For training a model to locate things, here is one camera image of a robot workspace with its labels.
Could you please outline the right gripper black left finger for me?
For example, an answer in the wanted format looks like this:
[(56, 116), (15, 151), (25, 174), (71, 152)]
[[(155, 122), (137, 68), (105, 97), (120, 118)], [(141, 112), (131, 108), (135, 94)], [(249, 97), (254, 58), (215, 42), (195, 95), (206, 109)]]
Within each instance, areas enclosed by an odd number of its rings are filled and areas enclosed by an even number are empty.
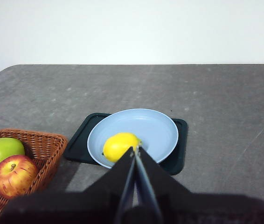
[(0, 224), (113, 224), (132, 206), (134, 151), (80, 192), (41, 192), (12, 199)]

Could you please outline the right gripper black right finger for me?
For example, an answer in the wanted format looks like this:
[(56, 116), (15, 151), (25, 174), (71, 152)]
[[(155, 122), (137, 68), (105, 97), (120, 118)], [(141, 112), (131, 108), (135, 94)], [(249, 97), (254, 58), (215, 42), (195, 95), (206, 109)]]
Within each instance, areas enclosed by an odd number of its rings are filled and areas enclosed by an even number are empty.
[(264, 201), (237, 194), (194, 193), (143, 149), (136, 164), (146, 199), (165, 224), (264, 224)]

